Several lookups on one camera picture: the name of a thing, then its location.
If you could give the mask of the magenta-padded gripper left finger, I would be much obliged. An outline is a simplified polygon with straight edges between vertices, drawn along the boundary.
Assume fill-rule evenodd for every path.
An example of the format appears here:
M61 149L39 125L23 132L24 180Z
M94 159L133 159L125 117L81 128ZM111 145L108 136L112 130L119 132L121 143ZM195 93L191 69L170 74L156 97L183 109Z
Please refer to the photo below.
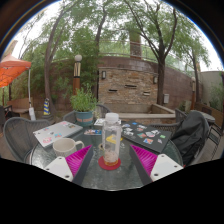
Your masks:
M81 185L93 156L93 147L86 146L68 157L59 156L45 170L65 180Z

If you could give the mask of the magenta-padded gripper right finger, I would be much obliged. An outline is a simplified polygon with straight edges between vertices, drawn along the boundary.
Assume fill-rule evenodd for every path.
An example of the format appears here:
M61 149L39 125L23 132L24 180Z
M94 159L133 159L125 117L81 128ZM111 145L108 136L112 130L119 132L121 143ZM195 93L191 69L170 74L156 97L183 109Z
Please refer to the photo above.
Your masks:
M144 185L182 169L181 165L167 155L155 155L135 145L130 146L129 154Z

